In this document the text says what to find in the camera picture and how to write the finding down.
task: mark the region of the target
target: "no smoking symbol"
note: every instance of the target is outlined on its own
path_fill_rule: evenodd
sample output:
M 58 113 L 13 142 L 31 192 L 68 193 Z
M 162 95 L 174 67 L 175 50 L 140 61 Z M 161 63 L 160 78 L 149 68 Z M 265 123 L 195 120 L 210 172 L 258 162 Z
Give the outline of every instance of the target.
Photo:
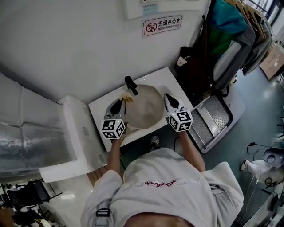
M 147 32 L 154 32 L 157 29 L 157 24 L 156 23 L 150 23 L 146 27 Z

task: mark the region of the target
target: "white sweatshirt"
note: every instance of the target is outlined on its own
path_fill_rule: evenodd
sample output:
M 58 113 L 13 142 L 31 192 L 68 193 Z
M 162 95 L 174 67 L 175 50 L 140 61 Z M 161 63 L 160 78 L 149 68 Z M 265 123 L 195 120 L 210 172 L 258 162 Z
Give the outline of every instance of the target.
M 110 170 L 95 183 L 82 227 L 123 227 L 143 212 L 178 216 L 195 227 L 229 227 L 243 206 L 243 193 L 228 163 L 200 173 L 168 148 L 133 161 L 124 182 Z M 109 217 L 97 217 L 102 208 L 110 210 Z

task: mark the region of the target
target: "sink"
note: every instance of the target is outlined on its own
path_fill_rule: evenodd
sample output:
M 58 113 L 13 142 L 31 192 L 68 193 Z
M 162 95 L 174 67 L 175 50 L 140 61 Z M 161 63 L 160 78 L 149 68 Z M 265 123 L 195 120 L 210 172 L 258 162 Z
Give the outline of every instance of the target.
M 126 136 L 120 146 L 131 143 L 167 125 L 167 114 L 163 100 L 165 93 L 180 98 L 188 110 L 193 110 L 192 104 L 169 68 L 163 68 L 143 76 L 134 80 L 134 83 L 137 85 L 136 90 L 138 91 L 136 96 L 124 85 L 89 104 L 99 131 L 107 107 L 125 92 L 132 95 L 133 103 L 126 104 L 125 118 L 129 124 L 126 129 Z M 106 151 L 109 152 L 111 150 L 111 141 L 105 139 L 101 134 L 100 136 Z
M 138 95 L 134 95 L 131 89 L 127 90 L 133 102 L 126 103 L 125 120 L 132 130 L 148 129 L 162 119 L 164 99 L 153 86 L 138 84 L 136 90 Z

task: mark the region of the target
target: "sweatshirt sleeve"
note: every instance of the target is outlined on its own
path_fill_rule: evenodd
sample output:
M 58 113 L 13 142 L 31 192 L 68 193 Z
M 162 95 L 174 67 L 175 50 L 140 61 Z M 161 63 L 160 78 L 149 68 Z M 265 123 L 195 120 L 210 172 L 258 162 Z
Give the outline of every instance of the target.
M 217 216 L 220 227 L 231 226 L 243 207 L 243 192 L 227 162 L 222 162 L 214 169 L 202 172 L 212 189 L 216 201 Z
M 93 192 L 88 196 L 85 208 L 81 216 L 81 227 L 94 227 L 99 221 L 102 225 L 106 222 L 109 223 L 109 219 L 112 219 L 111 214 L 109 219 L 98 220 L 96 212 L 102 208 L 109 208 L 112 197 L 122 186 L 121 176 L 113 171 L 108 170 L 94 185 Z

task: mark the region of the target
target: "gray floor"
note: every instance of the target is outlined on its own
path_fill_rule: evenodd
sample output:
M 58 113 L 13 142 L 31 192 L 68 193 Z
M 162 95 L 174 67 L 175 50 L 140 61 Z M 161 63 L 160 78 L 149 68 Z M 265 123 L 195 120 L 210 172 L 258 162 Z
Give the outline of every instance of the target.
M 242 75 L 242 72 L 238 72 L 238 81 L 235 86 L 245 104 L 246 111 L 224 138 L 207 154 L 202 155 L 205 160 L 206 169 L 214 168 L 218 163 L 227 161 L 244 195 L 252 179 L 249 173 L 239 171 L 240 164 L 245 158 L 252 160 L 252 155 L 248 155 L 246 152 L 247 145 L 251 142 L 267 146 L 274 145 L 281 147 L 282 145 L 281 142 L 277 142 L 276 137 L 283 128 L 277 127 L 276 125 L 282 123 L 280 117 L 284 116 L 284 92 L 279 83 L 276 83 L 276 79 L 277 78 L 274 78 L 268 81 L 260 68 L 256 68 L 246 77 Z M 125 166 L 149 151 L 149 141 L 152 135 L 158 135 L 161 140 L 161 146 L 171 149 L 173 149 L 174 146 L 174 139 L 178 136 L 169 126 L 165 126 L 134 143 L 122 147 L 122 153 L 125 153 L 122 157 L 122 162 Z M 255 152 L 257 149 L 260 149 L 260 151 L 255 155 L 255 159 L 259 160 L 262 158 L 262 153 L 265 148 L 257 145 L 249 147 L 251 153 Z M 176 143 L 176 151 L 178 153 L 181 151 L 178 140 Z M 241 217 L 245 213 L 255 183 L 256 182 L 253 181 L 248 190 L 244 207 L 239 214 Z M 268 194 L 262 192 L 263 188 L 265 188 L 264 185 L 257 185 L 242 223 L 248 220 L 268 198 Z

